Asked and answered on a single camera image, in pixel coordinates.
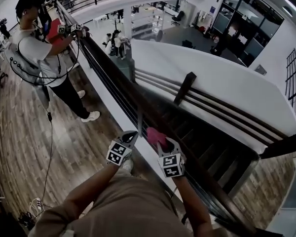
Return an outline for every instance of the red object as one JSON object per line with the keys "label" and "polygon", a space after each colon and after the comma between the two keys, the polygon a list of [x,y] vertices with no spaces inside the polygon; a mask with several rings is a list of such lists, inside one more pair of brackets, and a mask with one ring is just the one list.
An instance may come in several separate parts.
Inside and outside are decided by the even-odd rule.
{"label": "red object", "polygon": [[50,30],[49,34],[47,35],[47,39],[51,44],[58,44],[62,40],[62,35],[57,32],[58,25],[61,25],[59,18],[56,18],[50,24]]}
{"label": "red object", "polygon": [[167,141],[166,141],[166,135],[158,132],[153,127],[147,128],[147,137],[148,142],[157,146],[157,142],[159,142],[162,146],[162,148],[168,148]]}

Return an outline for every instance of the staircase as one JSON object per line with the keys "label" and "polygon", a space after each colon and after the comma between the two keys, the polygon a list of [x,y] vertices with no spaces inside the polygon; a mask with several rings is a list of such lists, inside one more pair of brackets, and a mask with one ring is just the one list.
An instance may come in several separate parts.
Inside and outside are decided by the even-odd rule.
{"label": "staircase", "polygon": [[257,153],[169,100],[136,87],[222,189],[234,196],[257,164]]}

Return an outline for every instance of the white sneaker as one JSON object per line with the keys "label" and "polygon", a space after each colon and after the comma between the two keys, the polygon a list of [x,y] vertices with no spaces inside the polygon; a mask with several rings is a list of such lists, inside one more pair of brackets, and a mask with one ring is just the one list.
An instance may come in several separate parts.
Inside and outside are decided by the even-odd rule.
{"label": "white sneaker", "polygon": [[84,90],[81,90],[81,91],[79,91],[77,93],[78,93],[78,96],[79,96],[80,99],[85,96],[85,91]]}
{"label": "white sneaker", "polygon": [[101,114],[100,114],[100,112],[98,112],[98,111],[90,112],[89,117],[86,118],[86,119],[82,118],[81,121],[82,121],[83,123],[87,123],[87,122],[89,122],[89,121],[94,121],[94,120],[98,119],[100,115],[101,115]]}
{"label": "white sneaker", "polygon": [[134,163],[132,159],[128,159],[122,164],[122,169],[128,171],[129,173],[132,172],[133,167]]}

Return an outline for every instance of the white shelving unit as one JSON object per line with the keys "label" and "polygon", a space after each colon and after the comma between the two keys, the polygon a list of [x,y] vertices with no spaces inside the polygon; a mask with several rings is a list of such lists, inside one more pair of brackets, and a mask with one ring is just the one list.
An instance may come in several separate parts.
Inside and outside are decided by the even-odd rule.
{"label": "white shelving unit", "polygon": [[155,7],[148,7],[132,14],[132,37],[139,40],[155,37],[163,28],[164,13]]}

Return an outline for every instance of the white t-shirt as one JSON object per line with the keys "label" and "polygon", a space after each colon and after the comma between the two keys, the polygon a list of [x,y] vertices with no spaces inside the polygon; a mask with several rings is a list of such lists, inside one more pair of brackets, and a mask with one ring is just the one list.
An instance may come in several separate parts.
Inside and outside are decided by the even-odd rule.
{"label": "white t-shirt", "polygon": [[[13,36],[22,34],[23,31],[34,31],[33,30],[22,30],[18,28]],[[56,87],[61,85],[67,76],[67,66],[60,55],[52,55],[47,56],[52,48],[52,44],[47,42],[42,42],[36,38],[42,39],[40,37],[28,36],[23,38],[19,42],[19,51],[21,54],[31,63],[34,63],[38,67],[41,68],[41,76],[49,77],[49,78],[57,78],[59,79],[43,79],[44,83],[50,87]]]}
{"label": "white t-shirt", "polygon": [[122,41],[120,40],[119,37],[115,37],[114,42],[116,47],[120,47],[120,45],[122,44]]}
{"label": "white t-shirt", "polygon": [[105,43],[105,44],[109,43],[109,41],[110,41],[110,37],[107,35],[105,35],[102,39],[102,43]]}
{"label": "white t-shirt", "polygon": [[105,53],[110,54],[111,53],[111,47],[112,47],[112,42],[109,41],[107,46],[105,47]]}

